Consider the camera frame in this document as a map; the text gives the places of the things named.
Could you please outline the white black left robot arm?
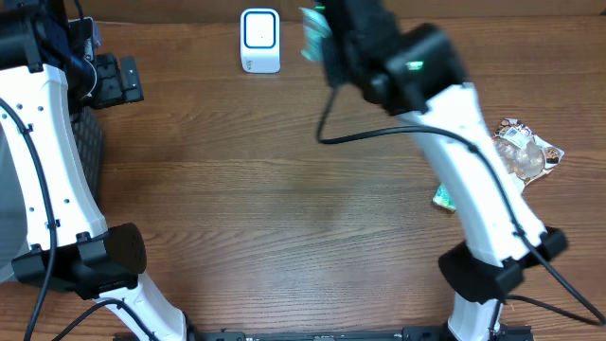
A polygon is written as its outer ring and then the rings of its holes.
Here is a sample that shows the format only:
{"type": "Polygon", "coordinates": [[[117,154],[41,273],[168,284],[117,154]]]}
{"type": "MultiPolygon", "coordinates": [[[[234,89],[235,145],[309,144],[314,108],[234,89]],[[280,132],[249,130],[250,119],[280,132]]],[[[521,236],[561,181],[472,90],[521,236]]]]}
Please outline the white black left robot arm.
{"type": "Polygon", "coordinates": [[[135,224],[108,226],[95,199],[103,137],[73,128],[93,110],[139,102],[136,62],[98,52],[95,21],[69,19],[61,1],[7,1],[1,11],[1,126],[25,206],[18,282],[107,308],[137,340],[190,340],[187,316],[147,273],[135,224]]]}

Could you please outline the brown snack bag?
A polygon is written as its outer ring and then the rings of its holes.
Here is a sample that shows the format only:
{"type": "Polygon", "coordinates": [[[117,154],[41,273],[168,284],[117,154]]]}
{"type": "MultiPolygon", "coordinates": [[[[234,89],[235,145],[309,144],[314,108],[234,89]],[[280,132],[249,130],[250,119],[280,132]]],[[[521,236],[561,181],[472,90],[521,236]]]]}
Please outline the brown snack bag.
{"type": "Polygon", "coordinates": [[[493,142],[519,192],[557,167],[564,151],[536,135],[521,120],[504,118],[493,142]]]}

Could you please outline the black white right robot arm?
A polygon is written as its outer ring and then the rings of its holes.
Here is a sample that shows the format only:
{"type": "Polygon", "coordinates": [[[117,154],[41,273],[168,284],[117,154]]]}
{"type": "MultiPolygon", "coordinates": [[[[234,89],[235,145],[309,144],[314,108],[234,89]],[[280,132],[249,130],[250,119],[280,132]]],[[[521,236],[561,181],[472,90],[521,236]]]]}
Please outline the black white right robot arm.
{"type": "Polygon", "coordinates": [[[404,32],[379,1],[322,0],[330,34],[321,42],[332,90],[350,83],[399,121],[451,194],[465,239],[443,254],[439,269],[454,289],[441,327],[406,327],[418,340],[529,340],[528,327],[500,320],[527,268],[549,267],[567,247],[546,226],[508,176],[478,97],[448,35],[423,24],[404,32]]]}

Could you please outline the teal tissue pack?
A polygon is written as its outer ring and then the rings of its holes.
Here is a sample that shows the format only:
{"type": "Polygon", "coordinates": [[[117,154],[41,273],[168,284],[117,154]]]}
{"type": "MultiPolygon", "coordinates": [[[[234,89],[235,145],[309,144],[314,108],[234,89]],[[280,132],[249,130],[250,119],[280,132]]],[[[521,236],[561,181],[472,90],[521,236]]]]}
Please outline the teal tissue pack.
{"type": "Polygon", "coordinates": [[[452,197],[450,196],[448,190],[443,184],[440,184],[437,188],[436,193],[432,198],[432,203],[435,206],[444,208],[448,211],[455,212],[456,207],[452,197]]]}

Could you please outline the mint green wipes pack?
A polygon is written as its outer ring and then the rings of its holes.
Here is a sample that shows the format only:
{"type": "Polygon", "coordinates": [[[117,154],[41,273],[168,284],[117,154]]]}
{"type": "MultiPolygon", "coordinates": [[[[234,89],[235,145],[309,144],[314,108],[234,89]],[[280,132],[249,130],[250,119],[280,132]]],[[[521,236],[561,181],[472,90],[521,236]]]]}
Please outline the mint green wipes pack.
{"type": "Polygon", "coordinates": [[[322,41],[331,36],[330,26],[321,10],[300,8],[305,47],[301,54],[311,62],[323,60],[322,41]]]}

